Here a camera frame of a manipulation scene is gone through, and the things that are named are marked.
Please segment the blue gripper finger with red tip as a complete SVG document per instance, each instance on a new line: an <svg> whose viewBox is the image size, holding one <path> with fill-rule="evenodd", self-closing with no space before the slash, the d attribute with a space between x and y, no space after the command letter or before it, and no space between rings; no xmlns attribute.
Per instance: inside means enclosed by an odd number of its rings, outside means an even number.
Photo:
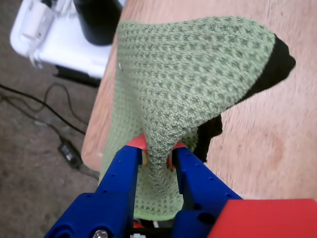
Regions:
<svg viewBox="0 0 317 238"><path fill-rule="evenodd" d="M174 146L171 164L176 168L184 209L221 211L229 199L241 199L182 142Z"/></svg>
<svg viewBox="0 0 317 238"><path fill-rule="evenodd" d="M79 195L45 235L47 238L122 238L133 228L138 167L144 135L120 149L94 193Z"/></svg>

